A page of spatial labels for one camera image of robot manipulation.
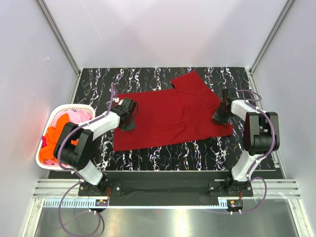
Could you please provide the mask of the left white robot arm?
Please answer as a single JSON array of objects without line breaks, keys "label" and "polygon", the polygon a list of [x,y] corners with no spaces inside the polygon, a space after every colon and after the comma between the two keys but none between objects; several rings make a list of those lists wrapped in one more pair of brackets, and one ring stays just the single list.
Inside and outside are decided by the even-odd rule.
[{"label": "left white robot arm", "polygon": [[54,148],[54,157],[63,170],[73,170],[80,179],[89,183],[89,189],[97,196],[107,188],[105,175],[91,161],[94,140],[106,132],[119,128],[131,131],[136,128],[134,117],[138,104],[130,98],[118,99],[103,114],[87,122],[64,125]]}]

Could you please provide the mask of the red t-shirt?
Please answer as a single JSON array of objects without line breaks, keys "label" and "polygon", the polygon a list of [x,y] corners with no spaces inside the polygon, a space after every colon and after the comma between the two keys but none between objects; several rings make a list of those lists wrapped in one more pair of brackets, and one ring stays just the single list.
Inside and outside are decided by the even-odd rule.
[{"label": "red t-shirt", "polygon": [[172,89],[119,95],[136,101],[138,113],[135,129],[114,130],[115,152],[232,135],[229,122],[212,121],[221,101],[196,71],[172,79],[171,84]]}]

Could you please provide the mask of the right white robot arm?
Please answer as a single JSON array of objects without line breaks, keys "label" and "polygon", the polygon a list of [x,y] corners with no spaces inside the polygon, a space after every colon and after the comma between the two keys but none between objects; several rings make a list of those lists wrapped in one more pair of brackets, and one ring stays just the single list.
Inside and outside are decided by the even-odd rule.
[{"label": "right white robot arm", "polygon": [[223,89],[220,106],[212,117],[213,122],[220,125],[228,124],[232,116],[244,121],[244,152],[232,167],[230,180],[224,183],[225,192],[231,196],[241,191],[241,182],[250,181],[260,162],[280,146],[278,114],[259,109],[251,104],[254,99],[241,99],[237,93],[233,88]]}]

